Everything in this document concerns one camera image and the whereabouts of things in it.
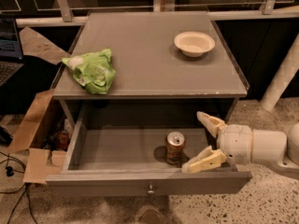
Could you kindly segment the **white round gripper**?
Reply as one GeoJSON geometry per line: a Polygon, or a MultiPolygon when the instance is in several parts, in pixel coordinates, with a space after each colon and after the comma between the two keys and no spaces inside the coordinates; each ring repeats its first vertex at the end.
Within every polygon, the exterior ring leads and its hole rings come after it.
{"type": "Polygon", "coordinates": [[[252,129],[245,125],[228,125],[224,120],[198,111],[197,119],[217,138],[217,148],[203,149],[196,157],[182,165],[182,172],[194,174],[220,167],[226,160],[231,164],[247,165],[250,162],[252,129]]]}

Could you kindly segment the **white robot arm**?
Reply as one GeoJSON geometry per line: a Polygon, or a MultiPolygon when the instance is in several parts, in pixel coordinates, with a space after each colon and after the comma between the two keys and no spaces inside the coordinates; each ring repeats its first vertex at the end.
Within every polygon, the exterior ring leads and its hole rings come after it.
{"type": "Polygon", "coordinates": [[[197,119],[216,139],[216,148],[208,146],[182,165],[183,173],[198,173],[233,165],[261,164],[273,172],[299,179],[298,142],[294,125],[289,134],[280,131],[254,130],[247,125],[228,125],[224,120],[198,111],[197,119]]]}

